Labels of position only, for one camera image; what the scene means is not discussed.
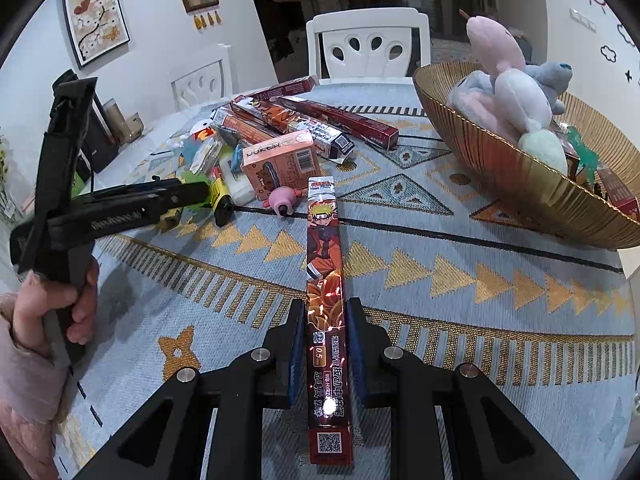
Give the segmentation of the left hand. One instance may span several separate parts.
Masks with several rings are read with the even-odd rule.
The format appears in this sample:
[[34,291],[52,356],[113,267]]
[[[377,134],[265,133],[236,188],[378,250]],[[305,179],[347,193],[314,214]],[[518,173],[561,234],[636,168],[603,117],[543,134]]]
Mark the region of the left hand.
[[14,340],[47,358],[50,344],[43,319],[49,312],[71,307],[72,322],[65,330],[66,339],[73,344],[88,344],[94,334],[99,274],[99,263],[91,257],[85,285],[78,290],[72,285],[48,281],[29,271],[15,300],[12,318]]

